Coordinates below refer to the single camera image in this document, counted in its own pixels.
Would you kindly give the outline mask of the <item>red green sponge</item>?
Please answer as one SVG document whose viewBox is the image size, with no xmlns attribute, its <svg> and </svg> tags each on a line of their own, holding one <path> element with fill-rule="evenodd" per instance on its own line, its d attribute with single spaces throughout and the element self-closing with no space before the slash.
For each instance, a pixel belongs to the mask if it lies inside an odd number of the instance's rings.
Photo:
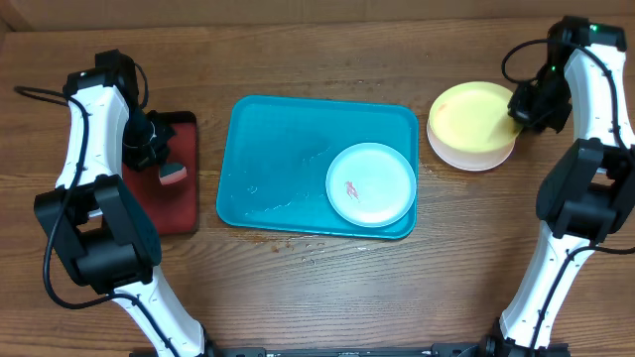
<svg viewBox="0 0 635 357">
<path fill-rule="evenodd" d="M 179 182 L 187 176 L 187 168 L 180 163 L 165 163 L 159 168 L 159 180 L 161 185 L 169 185 Z"/>
</svg>

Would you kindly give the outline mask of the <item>yellow-green plate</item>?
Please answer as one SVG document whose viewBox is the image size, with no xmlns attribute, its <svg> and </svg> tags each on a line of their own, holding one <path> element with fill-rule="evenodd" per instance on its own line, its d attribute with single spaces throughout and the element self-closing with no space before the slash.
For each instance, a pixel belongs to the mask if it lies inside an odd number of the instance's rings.
<svg viewBox="0 0 635 357">
<path fill-rule="evenodd" d="M 508 115 L 512 91 L 486 81 L 455 85 L 433 103 L 432 133 L 453 149 L 492 152 L 513 144 L 521 126 Z"/>
</svg>

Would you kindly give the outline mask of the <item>white pink plate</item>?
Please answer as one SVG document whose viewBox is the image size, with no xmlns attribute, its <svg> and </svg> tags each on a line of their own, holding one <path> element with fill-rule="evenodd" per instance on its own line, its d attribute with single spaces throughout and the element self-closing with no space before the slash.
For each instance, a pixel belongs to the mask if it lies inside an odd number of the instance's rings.
<svg viewBox="0 0 635 357">
<path fill-rule="evenodd" d="M 502 165 L 512 154 L 515 143 L 492 152 L 471 153 L 452 148 L 442 142 L 427 124 L 427 137 L 435 154 L 446 164 L 463 171 L 485 172 Z"/>
</svg>

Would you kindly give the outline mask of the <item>light blue plate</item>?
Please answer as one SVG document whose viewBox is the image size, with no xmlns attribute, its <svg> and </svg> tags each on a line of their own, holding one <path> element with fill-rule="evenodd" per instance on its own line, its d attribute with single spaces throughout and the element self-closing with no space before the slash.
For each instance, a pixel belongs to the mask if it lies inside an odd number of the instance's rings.
<svg viewBox="0 0 635 357">
<path fill-rule="evenodd" d="M 403 218 L 413 206 L 417 179 L 406 158 L 379 143 L 360 143 L 331 162 L 325 190 L 332 208 L 346 221 L 379 228 Z"/>
</svg>

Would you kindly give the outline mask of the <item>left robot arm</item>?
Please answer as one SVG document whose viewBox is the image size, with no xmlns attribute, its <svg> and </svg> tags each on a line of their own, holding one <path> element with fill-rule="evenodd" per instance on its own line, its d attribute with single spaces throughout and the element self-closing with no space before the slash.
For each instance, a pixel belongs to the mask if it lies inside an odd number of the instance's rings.
<svg viewBox="0 0 635 357">
<path fill-rule="evenodd" d="M 130 57 L 99 53 L 58 92 L 22 94 L 65 106 L 63 170 L 35 215 L 71 280 L 121 306 L 156 356 L 211 356 L 214 345 L 161 269 L 161 238 L 197 226 L 197 127 L 188 111 L 147 109 L 147 77 Z"/>
</svg>

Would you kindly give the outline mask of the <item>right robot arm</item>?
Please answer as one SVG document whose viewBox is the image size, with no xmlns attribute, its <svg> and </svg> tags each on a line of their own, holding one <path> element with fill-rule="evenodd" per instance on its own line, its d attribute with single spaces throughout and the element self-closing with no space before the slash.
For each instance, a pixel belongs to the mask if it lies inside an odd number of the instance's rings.
<svg viewBox="0 0 635 357">
<path fill-rule="evenodd" d="M 584 262 L 604 251 L 634 208 L 634 132 L 623 87 L 623 29 L 565 16 L 541 40 L 546 63 L 516 80 L 508 113 L 527 130 L 574 140 L 540 185 L 540 236 L 512 302 L 480 344 L 482 356 L 567 356 L 553 323 Z"/>
</svg>

